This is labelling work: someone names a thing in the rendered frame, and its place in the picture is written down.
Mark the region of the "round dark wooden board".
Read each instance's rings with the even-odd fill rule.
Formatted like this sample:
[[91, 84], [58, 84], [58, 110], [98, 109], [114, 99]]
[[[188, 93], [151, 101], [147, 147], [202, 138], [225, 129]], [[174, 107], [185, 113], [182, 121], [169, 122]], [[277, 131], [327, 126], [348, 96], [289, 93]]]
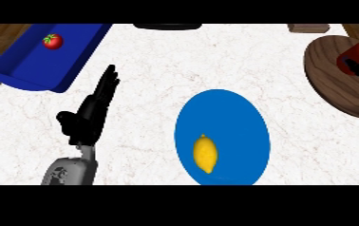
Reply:
[[341, 55], [359, 44], [342, 35], [317, 38], [305, 50], [305, 72], [321, 98], [346, 114], [359, 118], [359, 77], [348, 75], [338, 66]]

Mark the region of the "yellow lemon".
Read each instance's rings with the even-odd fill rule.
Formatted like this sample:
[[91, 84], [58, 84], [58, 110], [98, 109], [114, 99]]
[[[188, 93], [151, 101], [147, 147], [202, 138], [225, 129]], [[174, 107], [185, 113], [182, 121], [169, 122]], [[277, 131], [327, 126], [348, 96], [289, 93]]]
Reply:
[[203, 171], [213, 172], [219, 158], [216, 144], [208, 135], [203, 135], [194, 143], [194, 161]]

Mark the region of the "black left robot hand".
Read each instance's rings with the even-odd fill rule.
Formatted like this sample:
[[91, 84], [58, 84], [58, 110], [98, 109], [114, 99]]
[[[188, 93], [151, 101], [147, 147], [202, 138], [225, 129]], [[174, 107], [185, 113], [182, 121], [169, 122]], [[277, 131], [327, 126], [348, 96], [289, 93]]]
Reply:
[[97, 144], [119, 84], [119, 72], [116, 66], [110, 65], [98, 81], [95, 93], [86, 97], [78, 112], [58, 113], [57, 120], [63, 126], [63, 133], [70, 137], [70, 145]]

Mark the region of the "black appliance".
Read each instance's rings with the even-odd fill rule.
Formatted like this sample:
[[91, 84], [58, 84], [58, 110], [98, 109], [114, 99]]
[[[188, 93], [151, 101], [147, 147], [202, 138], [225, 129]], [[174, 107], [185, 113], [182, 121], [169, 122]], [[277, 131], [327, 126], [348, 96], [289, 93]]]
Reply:
[[193, 30], [199, 29], [203, 24], [134, 24], [134, 26], [154, 30]]

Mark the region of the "red and black object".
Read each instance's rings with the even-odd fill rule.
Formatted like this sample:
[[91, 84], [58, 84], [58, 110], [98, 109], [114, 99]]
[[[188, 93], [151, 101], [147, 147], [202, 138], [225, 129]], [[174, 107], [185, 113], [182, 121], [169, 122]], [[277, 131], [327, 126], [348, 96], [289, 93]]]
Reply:
[[338, 66], [345, 74], [359, 76], [359, 44], [339, 56]]

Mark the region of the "small brown wooden block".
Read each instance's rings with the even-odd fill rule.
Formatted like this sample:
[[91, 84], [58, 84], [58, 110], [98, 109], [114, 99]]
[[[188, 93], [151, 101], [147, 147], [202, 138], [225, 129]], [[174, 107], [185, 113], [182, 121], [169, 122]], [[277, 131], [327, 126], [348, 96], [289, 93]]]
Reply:
[[330, 30], [329, 24], [289, 24], [290, 32], [326, 33]]

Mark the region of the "brown wooden corner piece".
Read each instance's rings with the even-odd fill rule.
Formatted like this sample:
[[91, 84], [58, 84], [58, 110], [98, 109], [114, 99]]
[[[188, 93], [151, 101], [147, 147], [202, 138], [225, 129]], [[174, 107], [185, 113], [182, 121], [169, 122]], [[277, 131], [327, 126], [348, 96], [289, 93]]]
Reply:
[[343, 27], [348, 36], [359, 40], [359, 24], [343, 24]]

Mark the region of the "red tomato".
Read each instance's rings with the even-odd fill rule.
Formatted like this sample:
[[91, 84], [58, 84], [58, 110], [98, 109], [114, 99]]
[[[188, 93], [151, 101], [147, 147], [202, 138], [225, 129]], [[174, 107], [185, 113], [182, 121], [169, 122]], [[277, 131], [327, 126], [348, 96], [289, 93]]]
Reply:
[[64, 38], [60, 34], [51, 33], [42, 39], [42, 44], [48, 49], [60, 49], [64, 45]]

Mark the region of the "dark blue rectangular tray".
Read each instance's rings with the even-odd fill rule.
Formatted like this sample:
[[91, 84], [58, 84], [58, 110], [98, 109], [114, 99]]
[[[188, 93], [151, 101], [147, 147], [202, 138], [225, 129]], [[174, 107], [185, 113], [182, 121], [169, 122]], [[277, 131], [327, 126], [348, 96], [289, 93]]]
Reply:
[[[35, 24], [0, 55], [0, 83], [30, 91], [66, 92], [112, 27], [112, 24]], [[64, 38], [55, 50], [42, 44], [52, 33]]]

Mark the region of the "blue oval plate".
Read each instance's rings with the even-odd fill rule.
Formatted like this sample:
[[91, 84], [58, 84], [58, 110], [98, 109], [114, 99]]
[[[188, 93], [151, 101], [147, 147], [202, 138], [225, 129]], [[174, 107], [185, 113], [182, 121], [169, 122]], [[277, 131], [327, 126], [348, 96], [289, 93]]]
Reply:
[[[219, 152], [211, 174], [194, 161], [194, 144], [203, 135]], [[270, 160], [270, 133], [258, 108], [236, 92], [212, 89], [191, 98], [179, 113], [175, 140], [182, 166], [200, 184], [256, 183]]]

